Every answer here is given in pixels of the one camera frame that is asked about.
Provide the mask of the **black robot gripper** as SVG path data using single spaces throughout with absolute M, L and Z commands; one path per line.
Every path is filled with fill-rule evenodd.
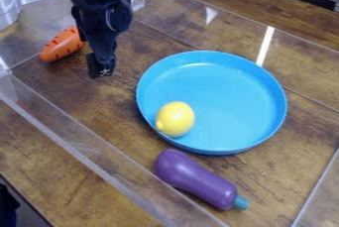
M 86 55 L 89 76 L 91 79 L 111 76 L 115 69 L 117 38 L 129 29 L 133 20 L 131 0 L 74 4 L 73 15 L 82 38 L 89 41 L 94 52 Z

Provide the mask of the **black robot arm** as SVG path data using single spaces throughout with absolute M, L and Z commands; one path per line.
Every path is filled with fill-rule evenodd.
M 115 69 L 117 38 L 133 21 L 131 0 L 71 0 L 81 38 L 93 53 L 86 55 L 91 79 L 111 76 Z

